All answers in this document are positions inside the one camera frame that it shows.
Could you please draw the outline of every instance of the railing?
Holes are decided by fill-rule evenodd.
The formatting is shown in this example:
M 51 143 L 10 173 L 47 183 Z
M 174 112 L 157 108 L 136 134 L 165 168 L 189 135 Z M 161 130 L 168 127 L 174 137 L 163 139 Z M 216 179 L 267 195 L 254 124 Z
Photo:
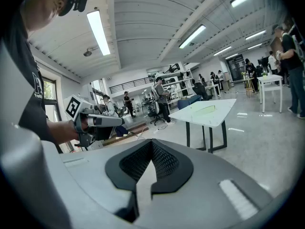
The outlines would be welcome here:
M 145 84 L 148 84 L 151 82 L 153 82 L 153 79 L 151 77 L 146 77 L 146 78 L 138 79 L 135 81 L 126 82 L 126 83 L 123 83 L 120 85 L 112 86 L 112 87 L 109 87 L 109 89 L 110 89 L 111 93 L 113 94 L 113 93 L 116 93 L 116 92 L 119 92 L 122 90 L 126 90 L 128 88 L 136 87 L 139 85 L 145 85 Z

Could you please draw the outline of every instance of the ceiling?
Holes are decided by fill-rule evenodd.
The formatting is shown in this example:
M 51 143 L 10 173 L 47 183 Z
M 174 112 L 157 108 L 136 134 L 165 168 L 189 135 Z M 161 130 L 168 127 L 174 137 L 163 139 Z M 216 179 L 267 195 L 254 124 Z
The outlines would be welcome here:
M 231 0 L 88 0 L 82 13 L 71 11 L 30 36 L 30 43 L 79 78 L 91 82 L 118 71 L 166 66 L 178 61 L 203 62 L 216 52 L 227 57 L 273 38 L 271 27 L 284 21 L 280 0 L 248 0 L 233 8 Z M 97 46 L 86 14 L 97 7 L 110 55 Z M 200 24 L 206 29 L 193 46 L 179 45 Z M 245 37 L 266 29 L 251 40 Z

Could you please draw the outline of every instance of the ceiling beam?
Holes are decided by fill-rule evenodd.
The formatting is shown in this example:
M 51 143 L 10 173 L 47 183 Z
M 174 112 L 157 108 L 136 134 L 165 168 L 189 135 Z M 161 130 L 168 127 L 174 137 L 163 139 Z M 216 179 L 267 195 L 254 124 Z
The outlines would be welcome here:
M 116 32 L 115 32 L 114 0 L 107 0 L 107 4 L 108 4 L 109 24 L 110 24 L 110 31 L 111 31 L 113 48 L 114 48 L 114 54 L 115 54 L 115 57 L 116 57 L 116 61 L 118 63 L 118 67 L 120 69 L 121 68 L 121 61 L 120 61 L 118 43 L 117 43 Z
M 205 42 L 204 44 L 202 44 L 200 47 L 198 47 L 197 49 L 195 49 L 193 52 L 191 52 L 189 55 L 187 55 L 184 58 L 184 61 L 187 61 L 189 59 L 191 59 L 192 57 L 194 57 L 196 54 L 198 54 L 199 52 L 201 52 L 204 48 L 206 48 L 207 46 L 210 46 L 212 43 L 220 40 L 221 38 L 225 37 L 226 35 L 228 35 L 229 33 L 237 30 L 238 28 L 250 23 L 251 21 L 256 20 L 257 18 L 260 18 L 262 16 L 264 16 L 265 14 L 265 9 L 262 8 L 250 15 L 248 15 L 247 17 L 244 17 L 243 19 L 239 20 L 238 22 L 234 23 L 233 25 L 227 27 L 226 29 L 224 29 L 223 31 L 221 31 L 220 33 L 218 33 L 217 35 L 215 35 L 214 37 L 212 37 L 210 40 L 208 40 L 207 42 Z
M 50 59 L 48 56 L 40 52 L 37 48 L 35 48 L 33 45 L 30 44 L 30 50 L 35 58 L 35 60 L 44 66 L 48 67 L 51 70 L 54 70 L 55 72 L 66 76 L 67 78 L 74 80 L 78 83 L 81 83 L 81 78 L 74 75 L 61 65 L 57 64 L 54 60 Z
M 180 29 L 174 35 L 174 39 L 172 39 L 161 55 L 159 56 L 159 60 L 162 61 L 166 55 L 170 52 L 170 50 L 176 45 L 177 39 L 181 38 L 197 21 L 198 19 L 210 9 L 213 5 L 218 3 L 219 0 L 204 0 L 203 3 L 194 11 L 194 13 L 185 21 L 185 23 L 180 27 Z

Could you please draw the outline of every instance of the white table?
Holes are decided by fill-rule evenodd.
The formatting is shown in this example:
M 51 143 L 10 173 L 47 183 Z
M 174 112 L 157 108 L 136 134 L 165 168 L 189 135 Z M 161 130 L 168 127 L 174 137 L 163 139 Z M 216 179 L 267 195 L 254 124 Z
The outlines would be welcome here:
M 275 103 L 275 96 L 274 96 L 274 90 L 280 90 L 280 113 L 282 112 L 282 101 L 283 101 L 283 86 L 282 86 L 282 77 L 280 75 L 267 75 L 265 78 L 258 77 L 258 82 L 259 82 L 259 96 L 260 96 L 260 103 L 263 103 L 263 113 L 265 113 L 265 92 L 272 91 L 272 97 L 273 97 L 273 102 Z M 272 83 L 279 81 L 280 84 L 279 86 L 276 84 L 272 85 L 265 85 L 265 83 Z
M 215 98 L 216 98 L 216 100 L 218 100 L 218 94 L 217 94 L 217 91 L 215 89 L 216 87 L 218 87 L 218 92 L 219 92 L 219 95 L 221 97 L 221 92 L 220 92 L 219 84 L 214 84 L 214 85 L 206 86 L 205 89 L 206 90 L 210 90 L 210 89 L 214 88 Z
M 225 128 L 224 119 L 232 109 L 236 99 L 227 99 L 227 100 L 214 100 L 214 101 L 199 101 L 195 102 L 173 114 L 170 114 L 170 118 L 182 120 L 186 122 L 186 145 L 190 146 L 190 123 L 201 125 L 203 131 L 203 143 L 204 147 L 198 148 L 199 150 L 206 150 L 205 145 L 205 136 L 204 136 L 204 126 L 209 127 L 210 132 L 210 153 L 213 153 L 214 150 L 219 150 L 227 147 L 227 134 Z M 207 114 L 198 114 L 203 108 L 209 106 L 215 106 L 215 111 Z M 219 125 L 222 125 L 223 139 L 224 144 L 218 147 L 213 147 L 213 130 Z

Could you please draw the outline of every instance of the jeans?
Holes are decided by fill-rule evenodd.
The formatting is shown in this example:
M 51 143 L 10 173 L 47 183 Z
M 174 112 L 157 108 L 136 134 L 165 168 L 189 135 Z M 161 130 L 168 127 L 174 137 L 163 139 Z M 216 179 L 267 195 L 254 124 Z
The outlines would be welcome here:
M 297 113 L 297 107 L 301 105 L 302 117 L 305 117 L 305 91 L 303 87 L 303 67 L 297 67 L 289 71 L 290 77 L 290 90 L 292 95 L 291 110 L 295 114 Z
M 128 134 L 128 131 L 126 130 L 126 128 L 124 126 L 117 126 L 115 128 L 115 132 L 116 132 L 116 135 L 118 137 L 122 137 L 124 134 Z
M 164 120 L 169 123 L 171 119 L 168 117 L 168 115 L 170 114 L 168 104 L 159 104 L 159 108 L 161 110 L 161 113 L 163 114 Z

